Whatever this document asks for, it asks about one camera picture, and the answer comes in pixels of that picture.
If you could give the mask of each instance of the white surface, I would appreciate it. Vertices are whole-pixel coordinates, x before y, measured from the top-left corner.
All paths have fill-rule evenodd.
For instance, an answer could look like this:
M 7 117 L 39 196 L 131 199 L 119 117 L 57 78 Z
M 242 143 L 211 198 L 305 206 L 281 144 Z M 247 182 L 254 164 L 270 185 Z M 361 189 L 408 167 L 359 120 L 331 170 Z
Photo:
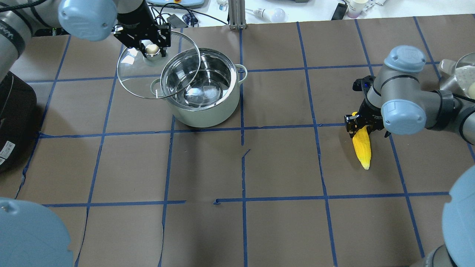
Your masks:
M 282 8 L 287 13 L 287 22 L 330 20 L 338 3 L 343 0 L 309 0 L 308 3 L 295 3 L 294 0 L 246 0 L 248 9 Z M 217 0 L 206 0 L 199 12 L 227 21 L 228 12 L 220 11 Z M 181 18 L 186 11 L 164 8 L 164 12 L 176 14 Z M 452 14 L 474 14 L 475 0 L 387 0 L 384 6 L 374 5 L 367 12 L 363 12 L 359 19 L 372 18 L 399 18 L 412 16 L 435 16 Z M 199 26 L 220 26 L 223 23 L 196 14 Z M 247 24 L 268 23 L 247 13 Z

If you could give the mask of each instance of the barcode sticker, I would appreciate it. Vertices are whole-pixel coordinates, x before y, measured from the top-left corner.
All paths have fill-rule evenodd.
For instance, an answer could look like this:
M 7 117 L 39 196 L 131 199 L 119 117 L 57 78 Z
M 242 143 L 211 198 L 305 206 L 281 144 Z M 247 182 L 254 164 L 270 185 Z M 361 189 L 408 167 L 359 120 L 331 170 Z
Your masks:
M 7 141 L 7 143 L 3 146 L 3 149 L 0 151 L 0 157 L 8 159 L 14 148 L 15 144 L 10 141 Z

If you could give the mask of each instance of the glass lid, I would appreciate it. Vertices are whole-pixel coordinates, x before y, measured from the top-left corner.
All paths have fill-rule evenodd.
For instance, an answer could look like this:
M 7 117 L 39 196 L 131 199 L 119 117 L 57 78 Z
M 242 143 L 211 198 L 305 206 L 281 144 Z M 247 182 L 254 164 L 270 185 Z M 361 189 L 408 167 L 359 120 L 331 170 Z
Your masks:
M 126 48 L 122 52 L 117 62 L 117 75 L 119 82 L 132 95 L 145 99 L 161 99 L 179 93 L 188 87 L 183 86 L 181 90 L 167 91 L 164 93 L 160 87 L 160 76 L 163 68 L 170 59 L 187 51 L 188 59 L 193 66 L 194 76 L 200 69 L 200 50 L 193 40 L 188 36 L 171 31 L 171 47 L 165 49 L 165 56 L 162 56 L 160 48 L 149 40 L 144 40 L 145 57 L 135 48 Z

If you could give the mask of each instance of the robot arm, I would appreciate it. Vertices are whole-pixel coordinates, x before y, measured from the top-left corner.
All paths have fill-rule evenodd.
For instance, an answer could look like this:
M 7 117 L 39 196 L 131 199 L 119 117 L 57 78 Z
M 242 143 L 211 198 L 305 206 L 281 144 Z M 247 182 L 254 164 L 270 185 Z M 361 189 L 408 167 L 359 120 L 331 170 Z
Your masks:
M 0 8 L 28 2 L 3 0 Z M 5 77 L 38 29 L 59 27 L 90 41 L 103 40 L 114 29 L 117 39 L 144 56 L 144 40 L 155 44 L 162 56 L 170 46 L 170 25 L 158 25 L 145 0 L 46 0 L 34 7 L 0 13 L 0 77 Z
M 350 136 L 365 125 L 370 132 L 385 128 L 395 134 L 427 128 L 454 132 L 475 143 L 475 101 L 448 90 L 421 91 L 418 74 L 425 64 L 422 51 L 399 46 L 385 59 L 376 79 L 357 80 L 354 90 L 362 87 L 365 100 L 357 115 L 345 116 Z

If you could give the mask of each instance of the corn cob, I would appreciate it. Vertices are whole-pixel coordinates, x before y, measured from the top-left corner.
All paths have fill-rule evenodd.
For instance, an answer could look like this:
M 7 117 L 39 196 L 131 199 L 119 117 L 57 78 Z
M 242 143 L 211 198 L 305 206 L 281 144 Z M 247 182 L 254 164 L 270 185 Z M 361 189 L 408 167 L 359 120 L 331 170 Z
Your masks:
M 366 130 L 366 126 L 358 130 L 355 135 L 353 136 L 353 147 L 356 152 L 356 157 L 360 160 L 361 165 L 365 170 L 370 168 L 370 161 L 371 161 L 371 143 L 370 143 L 370 136 L 368 135 L 368 131 Z

